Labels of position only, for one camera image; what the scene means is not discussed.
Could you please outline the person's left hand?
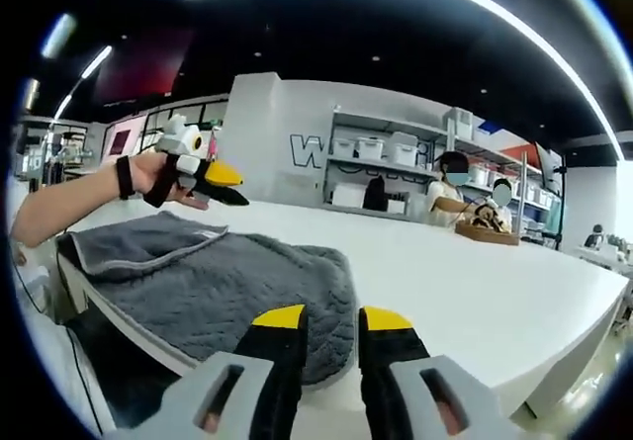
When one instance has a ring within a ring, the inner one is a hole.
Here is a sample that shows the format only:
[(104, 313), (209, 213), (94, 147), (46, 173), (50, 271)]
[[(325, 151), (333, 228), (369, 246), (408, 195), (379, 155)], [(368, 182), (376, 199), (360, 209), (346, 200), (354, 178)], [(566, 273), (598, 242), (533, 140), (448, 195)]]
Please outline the person's left hand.
[[(130, 169), (134, 189), (143, 195), (149, 192), (157, 181), (159, 172), (165, 166), (167, 154), (148, 152), (133, 156), (130, 159)], [(168, 193), (167, 202), (177, 202), (186, 207), (205, 211), (209, 205), (194, 199), (189, 190), (174, 183)]]

